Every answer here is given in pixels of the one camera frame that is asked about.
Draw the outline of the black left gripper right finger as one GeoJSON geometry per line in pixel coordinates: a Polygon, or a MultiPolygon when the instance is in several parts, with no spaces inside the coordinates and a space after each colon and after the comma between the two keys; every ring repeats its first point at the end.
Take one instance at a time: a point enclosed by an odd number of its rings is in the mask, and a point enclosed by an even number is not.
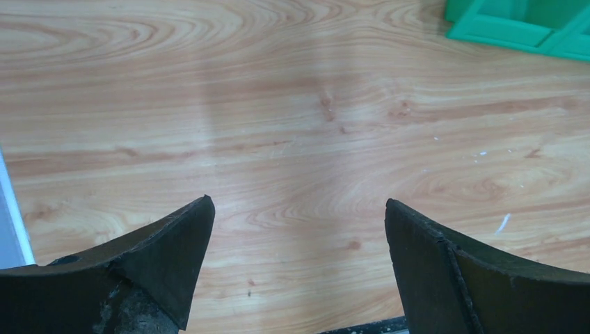
{"type": "Polygon", "coordinates": [[[385,233],[411,333],[588,333],[589,275],[512,255],[389,200],[385,233]]]}

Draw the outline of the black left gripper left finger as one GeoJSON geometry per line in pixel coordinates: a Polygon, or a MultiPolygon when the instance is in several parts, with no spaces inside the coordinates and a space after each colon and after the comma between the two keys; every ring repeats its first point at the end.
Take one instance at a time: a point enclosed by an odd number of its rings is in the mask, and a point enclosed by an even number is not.
{"type": "Polygon", "coordinates": [[[99,246],[2,270],[1,332],[184,330],[214,217],[203,196],[99,246]]]}

